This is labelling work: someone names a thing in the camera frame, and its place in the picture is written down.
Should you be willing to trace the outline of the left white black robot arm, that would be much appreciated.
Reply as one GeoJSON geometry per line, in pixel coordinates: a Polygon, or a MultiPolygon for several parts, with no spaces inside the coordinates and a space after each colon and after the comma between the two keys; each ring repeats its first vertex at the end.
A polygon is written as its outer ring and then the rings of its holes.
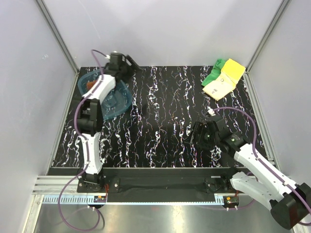
{"type": "Polygon", "coordinates": [[[105,186],[99,150],[99,137],[104,123],[102,103],[118,83],[127,81],[141,70],[130,55],[115,51],[106,58],[109,62],[104,67],[100,66],[100,75],[82,95],[73,120],[84,155],[84,168],[79,176],[94,192],[102,191],[105,186]]]}

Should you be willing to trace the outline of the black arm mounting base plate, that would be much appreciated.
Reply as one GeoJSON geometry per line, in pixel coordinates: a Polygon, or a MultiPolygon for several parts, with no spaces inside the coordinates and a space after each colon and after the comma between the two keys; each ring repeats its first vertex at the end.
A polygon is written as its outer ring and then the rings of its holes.
{"type": "Polygon", "coordinates": [[[231,192],[229,178],[246,168],[103,168],[98,175],[80,175],[78,193],[182,192],[214,194],[231,192]]]}

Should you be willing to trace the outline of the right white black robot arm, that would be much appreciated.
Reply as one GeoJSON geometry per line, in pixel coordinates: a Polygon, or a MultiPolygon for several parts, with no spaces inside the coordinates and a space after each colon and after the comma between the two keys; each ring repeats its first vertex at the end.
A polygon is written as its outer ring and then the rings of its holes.
{"type": "Polygon", "coordinates": [[[255,177],[231,167],[221,176],[225,192],[243,192],[266,207],[273,219],[287,230],[301,223],[311,212],[311,188],[297,184],[266,160],[240,132],[231,132],[225,120],[214,115],[207,122],[195,122],[186,143],[201,149],[219,147],[222,152],[244,165],[255,177]]]}

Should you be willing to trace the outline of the teal transparent plastic bin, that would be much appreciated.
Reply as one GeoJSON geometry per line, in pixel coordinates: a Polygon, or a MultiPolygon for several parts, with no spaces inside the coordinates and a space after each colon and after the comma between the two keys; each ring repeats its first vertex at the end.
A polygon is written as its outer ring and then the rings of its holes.
{"type": "MultiPolygon", "coordinates": [[[[83,96],[88,92],[86,84],[96,81],[100,75],[100,70],[94,70],[83,75],[78,80],[78,89],[83,96]]],[[[115,89],[111,90],[101,104],[103,120],[113,119],[126,112],[132,105],[132,94],[126,83],[120,81],[116,84],[115,89]]]]}

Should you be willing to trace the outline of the brown towel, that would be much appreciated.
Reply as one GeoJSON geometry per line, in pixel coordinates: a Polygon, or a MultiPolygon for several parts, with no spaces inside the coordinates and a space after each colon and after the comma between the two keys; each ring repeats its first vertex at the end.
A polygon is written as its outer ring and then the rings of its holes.
{"type": "Polygon", "coordinates": [[[90,90],[94,86],[95,83],[96,81],[87,82],[86,83],[87,90],[90,90]]]}

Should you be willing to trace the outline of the yellow towel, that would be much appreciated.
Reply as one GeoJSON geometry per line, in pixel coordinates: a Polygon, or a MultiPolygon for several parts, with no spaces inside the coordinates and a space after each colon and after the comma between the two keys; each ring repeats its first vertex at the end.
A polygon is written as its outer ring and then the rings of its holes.
{"type": "Polygon", "coordinates": [[[242,75],[244,74],[245,70],[246,67],[242,66],[241,64],[232,59],[228,59],[225,62],[221,72],[224,73],[227,77],[229,77],[232,82],[237,84],[242,75]]]}

